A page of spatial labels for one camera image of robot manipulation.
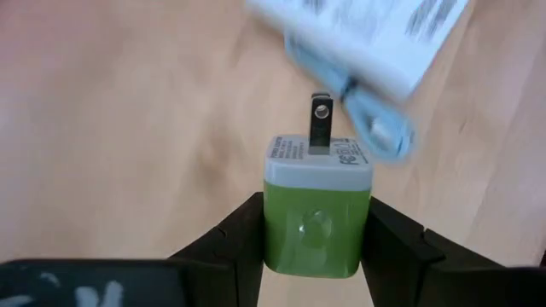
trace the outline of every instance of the metal prong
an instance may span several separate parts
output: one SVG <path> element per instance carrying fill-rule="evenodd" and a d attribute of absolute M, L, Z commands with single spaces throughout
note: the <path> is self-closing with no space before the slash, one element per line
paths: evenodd
<path fill-rule="evenodd" d="M 311 96 L 309 154 L 330 154 L 333 110 L 334 100 L 328 93 L 314 93 Z"/>

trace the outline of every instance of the green charger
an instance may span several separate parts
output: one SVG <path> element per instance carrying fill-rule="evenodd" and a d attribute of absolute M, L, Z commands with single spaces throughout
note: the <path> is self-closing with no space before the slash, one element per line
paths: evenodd
<path fill-rule="evenodd" d="M 311 98 L 309 136 L 276 136 L 265 157 L 265 263 L 346 278 L 358 269 L 373 167 L 360 144 L 331 138 L 333 100 Z"/>

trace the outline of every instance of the usb wall charger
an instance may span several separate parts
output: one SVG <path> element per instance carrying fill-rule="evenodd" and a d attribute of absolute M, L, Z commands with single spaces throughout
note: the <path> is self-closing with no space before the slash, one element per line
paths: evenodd
<path fill-rule="evenodd" d="M 373 167 L 332 138 L 333 100 L 311 98 L 309 136 L 276 136 L 265 157 L 265 263 L 290 275 L 344 278 L 358 268 Z"/>

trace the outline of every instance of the wooden table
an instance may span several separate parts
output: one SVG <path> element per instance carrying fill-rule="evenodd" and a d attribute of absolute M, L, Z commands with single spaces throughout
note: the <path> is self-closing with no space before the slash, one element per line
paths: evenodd
<path fill-rule="evenodd" d="M 546 2 L 477 0 L 406 107 L 374 195 L 502 264 L 546 247 Z M 262 188 L 318 88 L 242 0 L 0 2 L 0 259 L 162 258 Z M 341 109 L 334 134 L 354 132 Z M 263 306 L 371 305 L 266 271 Z"/>

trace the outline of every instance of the blue cable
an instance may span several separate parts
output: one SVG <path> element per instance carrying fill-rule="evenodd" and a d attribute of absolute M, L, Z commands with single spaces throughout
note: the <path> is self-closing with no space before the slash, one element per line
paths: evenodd
<path fill-rule="evenodd" d="M 414 147 L 415 131 L 410 121 L 376 95 L 355 86 L 348 70 L 322 58 L 285 33 L 288 56 L 310 72 L 332 94 L 342 97 L 358 136 L 377 159 L 400 161 Z"/>

